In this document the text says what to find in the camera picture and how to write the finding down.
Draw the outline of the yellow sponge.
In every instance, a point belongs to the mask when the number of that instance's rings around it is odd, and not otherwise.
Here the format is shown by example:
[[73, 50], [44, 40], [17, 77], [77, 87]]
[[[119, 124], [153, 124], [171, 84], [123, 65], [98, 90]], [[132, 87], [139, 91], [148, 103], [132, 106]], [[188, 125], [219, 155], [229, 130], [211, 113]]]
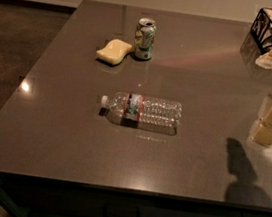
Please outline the yellow sponge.
[[102, 49], [97, 50], [96, 57], [111, 66], [115, 66], [119, 65], [124, 57], [131, 53], [132, 50], [133, 47], [131, 44], [114, 39], [110, 40]]

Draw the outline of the green soda can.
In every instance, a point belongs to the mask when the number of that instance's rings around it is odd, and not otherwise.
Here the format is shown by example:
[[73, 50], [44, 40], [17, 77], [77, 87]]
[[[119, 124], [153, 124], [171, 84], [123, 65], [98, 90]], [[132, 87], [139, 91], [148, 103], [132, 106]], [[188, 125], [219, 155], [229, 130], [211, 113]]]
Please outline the green soda can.
[[141, 18], [136, 26], [134, 55], [139, 60], [149, 60], [152, 56], [156, 35], [156, 23], [150, 18]]

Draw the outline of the clear plastic water bottle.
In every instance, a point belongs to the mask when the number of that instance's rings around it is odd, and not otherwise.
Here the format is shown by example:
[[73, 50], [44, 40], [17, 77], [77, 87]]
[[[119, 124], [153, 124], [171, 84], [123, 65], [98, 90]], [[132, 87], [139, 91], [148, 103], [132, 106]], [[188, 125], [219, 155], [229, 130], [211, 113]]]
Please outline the clear plastic water bottle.
[[113, 124], [170, 136], [177, 132], [183, 108], [173, 100], [123, 92], [104, 95], [100, 104]]

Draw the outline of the dark cabinet drawer front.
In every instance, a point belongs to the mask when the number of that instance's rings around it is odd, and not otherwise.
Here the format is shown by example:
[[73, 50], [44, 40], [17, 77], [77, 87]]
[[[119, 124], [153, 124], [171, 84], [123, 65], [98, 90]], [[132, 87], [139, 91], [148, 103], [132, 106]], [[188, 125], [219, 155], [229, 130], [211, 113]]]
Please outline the dark cabinet drawer front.
[[8, 181], [15, 203], [35, 211], [85, 217], [241, 217], [235, 211], [109, 194], [66, 190]]

